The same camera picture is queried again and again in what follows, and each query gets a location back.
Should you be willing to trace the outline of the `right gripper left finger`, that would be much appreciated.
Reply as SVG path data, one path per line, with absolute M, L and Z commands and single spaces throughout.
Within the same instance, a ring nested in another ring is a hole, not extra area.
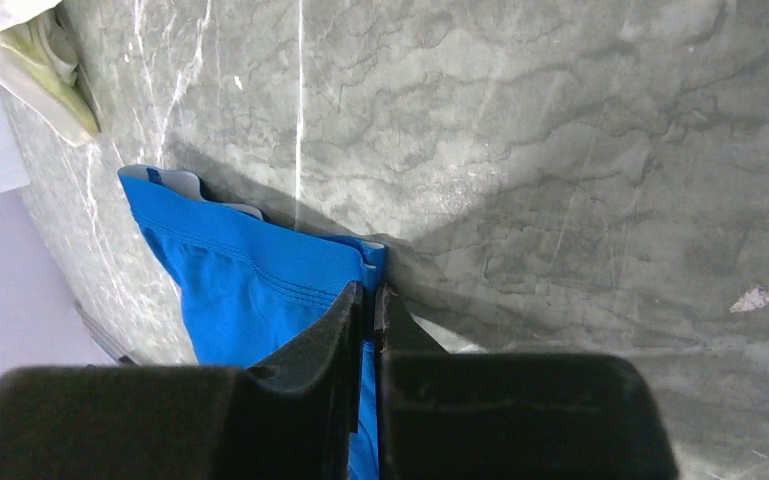
M 0 377 L 0 479 L 345 479 L 363 290 L 249 368 L 25 367 Z

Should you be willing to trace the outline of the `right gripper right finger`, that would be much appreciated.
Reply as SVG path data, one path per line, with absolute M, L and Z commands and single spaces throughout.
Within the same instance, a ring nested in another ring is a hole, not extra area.
M 675 479 L 653 395 L 603 354 L 455 354 L 380 286 L 375 347 L 385 479 Z

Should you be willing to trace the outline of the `blue underwear white trim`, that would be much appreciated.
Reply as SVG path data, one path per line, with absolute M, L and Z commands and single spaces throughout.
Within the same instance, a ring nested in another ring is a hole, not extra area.
M 217 203 L 186 170 L 118 173 L 155 258 L 181 292 L 204 386 L 192 448 L 210 479 L 380 475 L 373 316 L 384 245 L 310 235 Z

